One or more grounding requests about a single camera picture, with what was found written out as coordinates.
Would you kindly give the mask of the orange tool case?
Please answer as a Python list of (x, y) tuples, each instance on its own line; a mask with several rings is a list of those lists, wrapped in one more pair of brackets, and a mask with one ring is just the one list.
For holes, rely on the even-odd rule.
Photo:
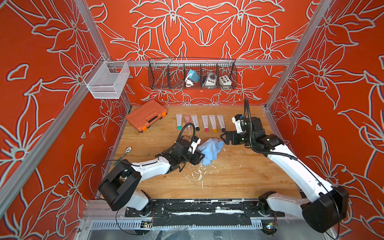
[(156, 121), (166, 117), (167, 113), (160, 103), (150, 100), (128, 114), (126, 119), (139, 133), (143, 133)]

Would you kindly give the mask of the green cap toothpaste tube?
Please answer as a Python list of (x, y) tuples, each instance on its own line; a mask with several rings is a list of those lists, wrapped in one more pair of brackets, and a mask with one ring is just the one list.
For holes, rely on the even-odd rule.
[(177, 120), (177, 128), (178, 130), (182, 129), (182, 119), (183, 115), (182, 114), (176, 114), (176, 120)]

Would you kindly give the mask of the clear plastic bin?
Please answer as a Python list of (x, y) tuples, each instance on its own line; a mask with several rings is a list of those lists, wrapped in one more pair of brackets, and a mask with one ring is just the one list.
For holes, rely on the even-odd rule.
[(130, 75), (127, 63), (112, 68), (106, 62), (99, 62), (84, 83), (95, 99), (119, 99)]

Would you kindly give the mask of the pink cap toothpaste tube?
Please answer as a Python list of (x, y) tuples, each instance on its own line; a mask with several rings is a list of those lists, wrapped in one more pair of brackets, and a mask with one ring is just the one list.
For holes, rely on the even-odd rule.
[(208, 133), (209, 132), (209, 117), (208, 116), (202, 116), (202, 121), (203, 121), (204, 131), (206, 133)]

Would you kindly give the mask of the blue microfiber cloth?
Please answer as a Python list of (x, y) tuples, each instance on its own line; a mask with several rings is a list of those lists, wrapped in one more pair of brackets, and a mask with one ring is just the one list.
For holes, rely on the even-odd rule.
[(208, 166), (212, 161), (218, 159), (219, 152), (223, 149), (225, 143), (218, 138), (210, 138), (203, 144), (199, 145), (198, 150), (204, 154), (201, 163), (203, 166)]

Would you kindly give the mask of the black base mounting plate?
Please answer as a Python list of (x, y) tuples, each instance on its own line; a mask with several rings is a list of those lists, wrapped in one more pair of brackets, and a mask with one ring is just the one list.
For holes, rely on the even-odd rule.
[(258, 200), (159, 199), (154, 200), (146, 216), (154, 228), (256, 229), (261, 230), (274, 217), (285, 214), (262, 214)]

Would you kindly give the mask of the pink translucent tube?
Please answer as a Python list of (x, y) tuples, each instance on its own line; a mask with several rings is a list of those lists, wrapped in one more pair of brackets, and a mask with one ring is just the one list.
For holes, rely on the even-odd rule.
[(185, 124), (186, 124), (186, 129), (188, 131), (192, 131), (193, 127), (192, 125), (190, 125), (191, 123), (191, 116), (190, 115), (184, 115), (184, 120), (185, 120)]

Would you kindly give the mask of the black cap white tube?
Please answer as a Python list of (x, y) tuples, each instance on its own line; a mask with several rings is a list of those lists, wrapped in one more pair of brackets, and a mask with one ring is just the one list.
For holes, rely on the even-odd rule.
[(199, 120), (197, 115), (191, 115), (192, 122), (195, 126), (196, 131), (200, 130)]

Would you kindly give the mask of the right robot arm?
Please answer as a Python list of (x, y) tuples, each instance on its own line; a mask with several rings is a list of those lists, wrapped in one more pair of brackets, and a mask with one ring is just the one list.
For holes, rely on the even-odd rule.
[(249, 100), (244, 100), (244, 114), (232, 118), (235, 131), (221, 135), (226, 145), (244, 145), (278, 165), (303, 191), (305, 197), (295, 199), (268, 191), (258, 198), (256, 211), (265, 217), (277, 212), (305, 220), (316, 232), (326, 233), (332, 227), (340, 227), (347, 216), (349, 193), (335, 187), (305, 165), (274, 134), (267, 135), (259, 118), (253, 117)]

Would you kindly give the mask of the orange cap toothpaste tube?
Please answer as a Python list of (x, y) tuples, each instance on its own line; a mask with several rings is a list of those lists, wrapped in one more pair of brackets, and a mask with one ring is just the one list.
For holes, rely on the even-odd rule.
[(213, 132), (217, 133), (218, 129), (217, 129), (217, 123), (216, 123), (216, 116), (215, 115), (209, 115), (209, 120), (210, 120)]

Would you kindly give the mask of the teal white charger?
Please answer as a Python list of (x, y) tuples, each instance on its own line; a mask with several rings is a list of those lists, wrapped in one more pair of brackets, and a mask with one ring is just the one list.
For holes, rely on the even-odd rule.
[(189, 70), (185, 78), (187, 88), (194, 87), (200, 80), (200, 76), (194, 70)]

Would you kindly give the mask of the white button box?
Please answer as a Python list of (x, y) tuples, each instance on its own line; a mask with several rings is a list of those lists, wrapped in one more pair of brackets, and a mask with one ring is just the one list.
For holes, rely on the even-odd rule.
[(220, 86), (222, 89), (231, 89), (232, 88), (232, 81), (228, 77), (228, 75), (220, 76), (219, 77)]

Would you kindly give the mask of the white round dial device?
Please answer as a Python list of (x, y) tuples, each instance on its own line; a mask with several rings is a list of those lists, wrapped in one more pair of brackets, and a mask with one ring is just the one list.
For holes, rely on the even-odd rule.
[(203, 87), (208, 89), (213, 89), (217, 83), (217, 75), (212, 72), (207, 72), (206, 76), (203, 79)]

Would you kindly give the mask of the ratchet wrench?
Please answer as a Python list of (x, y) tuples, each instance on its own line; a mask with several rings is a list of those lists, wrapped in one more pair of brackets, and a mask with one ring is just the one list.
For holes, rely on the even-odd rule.
[(128, 147), (125, 152), (113, 163), (113, 166), (116, 166), (121, 160), (123, 160), (127, 153), (129, 153), (132, 150), (131, 147)]

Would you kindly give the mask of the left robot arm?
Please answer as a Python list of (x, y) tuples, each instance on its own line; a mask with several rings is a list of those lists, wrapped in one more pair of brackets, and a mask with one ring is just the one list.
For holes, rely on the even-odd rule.
[(99, 192), (112, 211), (129, 208), (147, 216), (153, 210), (153, 200), (145, 191), (137, 191), (139, 183), (176, 170), (181, 172), (187, 163), (200, 164), (205, 156), (198, 150), (200, 142), (196, 127), (188, 123), (174, 144), (155, 159), (141, 163), (120, 160), (101, 181)]

